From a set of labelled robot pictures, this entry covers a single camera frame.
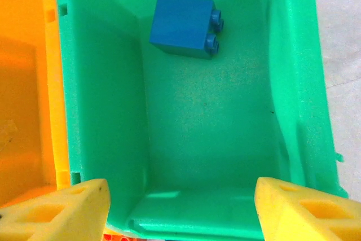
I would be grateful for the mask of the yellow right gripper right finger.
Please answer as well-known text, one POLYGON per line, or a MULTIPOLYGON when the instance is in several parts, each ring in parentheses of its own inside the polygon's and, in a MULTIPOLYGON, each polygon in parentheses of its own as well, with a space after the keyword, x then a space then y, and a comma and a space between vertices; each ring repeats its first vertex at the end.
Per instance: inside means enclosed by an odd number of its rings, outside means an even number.
POLYGON ((254 203, 265 240, 360 240, 360 203, 270 177, 254 203))

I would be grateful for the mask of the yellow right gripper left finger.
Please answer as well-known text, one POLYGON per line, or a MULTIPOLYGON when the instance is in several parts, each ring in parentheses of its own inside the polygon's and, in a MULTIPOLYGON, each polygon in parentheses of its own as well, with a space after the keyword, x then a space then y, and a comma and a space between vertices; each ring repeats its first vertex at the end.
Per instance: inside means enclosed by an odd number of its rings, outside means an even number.
POLYGON ((102 240, 111 204, 92 179, 1 209, 1 240, 102 240))

